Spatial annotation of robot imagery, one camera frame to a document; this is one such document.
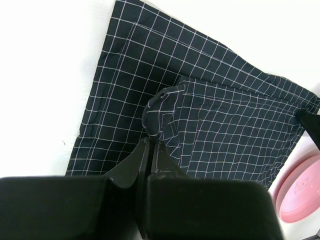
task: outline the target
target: white background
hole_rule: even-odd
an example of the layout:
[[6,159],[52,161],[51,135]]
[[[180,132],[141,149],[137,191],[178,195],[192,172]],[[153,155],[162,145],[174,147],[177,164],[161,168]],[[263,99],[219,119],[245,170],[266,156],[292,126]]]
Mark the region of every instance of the white background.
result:
[[[320,1],[150,2],[262,71],[289,78],[320,96]],[[65,174],[113,4],[0,2],[0,177]],[[315,154],[316,147],[304,134],[282,172]],[[320,228],[320,211],[281,225],[288,240],[301,240]]]

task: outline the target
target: folded cloth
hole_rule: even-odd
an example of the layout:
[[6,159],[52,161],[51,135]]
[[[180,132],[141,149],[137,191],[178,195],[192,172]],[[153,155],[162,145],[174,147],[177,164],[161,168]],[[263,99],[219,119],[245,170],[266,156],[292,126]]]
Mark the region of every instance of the folded cloth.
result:
[[300,105],[218,83],[180,77],[145,107],[142,125],[163,140],[191,177],[269,187],[303,127]]
[[146,104],[180,76],[286,100],[310,113],[320,107],[312,92],[260,71],[165,13],[139,0],[116,0],[66,174],[104,174],[127,157],[147,136],[141,124]]

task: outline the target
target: pink lid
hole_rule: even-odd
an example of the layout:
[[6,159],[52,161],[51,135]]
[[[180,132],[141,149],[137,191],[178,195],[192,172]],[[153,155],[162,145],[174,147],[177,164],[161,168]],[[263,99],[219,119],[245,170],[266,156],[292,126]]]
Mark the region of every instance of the pink lid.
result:
[[304,219],[320,207],[320,155],[300,164],[286,179],[277,199],[280,218],[287,223]]

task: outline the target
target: pink plate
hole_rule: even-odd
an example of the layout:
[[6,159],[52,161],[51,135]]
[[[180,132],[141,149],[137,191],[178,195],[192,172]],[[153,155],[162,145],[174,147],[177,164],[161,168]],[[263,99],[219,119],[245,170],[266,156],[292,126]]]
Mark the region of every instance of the pink plate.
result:
[[301,163],[286,178],[275,208],[286,223],[300,221],[320,208],[320,154]]

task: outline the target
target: white table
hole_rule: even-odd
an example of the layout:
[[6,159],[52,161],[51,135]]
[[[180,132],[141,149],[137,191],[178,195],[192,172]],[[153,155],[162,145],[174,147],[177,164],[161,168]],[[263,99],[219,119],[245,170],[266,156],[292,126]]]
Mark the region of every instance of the white table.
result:
[[[289,78],[320,96],[320,1],[150,2],[262,71]],[[0,177],[65,174],[113,4],[0,2]],[[281,172],[317,151],[305,133]],[[281,226],[287,240],[314,235],[320,210]]]

